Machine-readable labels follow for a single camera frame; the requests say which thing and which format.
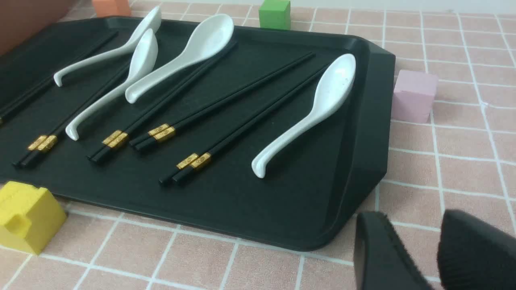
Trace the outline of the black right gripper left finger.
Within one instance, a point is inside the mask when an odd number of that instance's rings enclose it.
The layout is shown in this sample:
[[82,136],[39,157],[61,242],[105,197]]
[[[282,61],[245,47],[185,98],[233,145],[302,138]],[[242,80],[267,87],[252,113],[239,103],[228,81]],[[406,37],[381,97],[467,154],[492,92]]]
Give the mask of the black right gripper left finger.
[[356,217],[354,275],[358,290],[431,290],[385,213]]

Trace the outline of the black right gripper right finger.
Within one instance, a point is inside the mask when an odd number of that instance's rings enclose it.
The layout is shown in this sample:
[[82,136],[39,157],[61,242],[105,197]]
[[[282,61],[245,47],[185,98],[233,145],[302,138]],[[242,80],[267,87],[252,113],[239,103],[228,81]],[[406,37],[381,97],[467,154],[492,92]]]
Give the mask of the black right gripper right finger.
[[445,211],[437,268],[446,290],[514,290],[516,240],[470,213]]

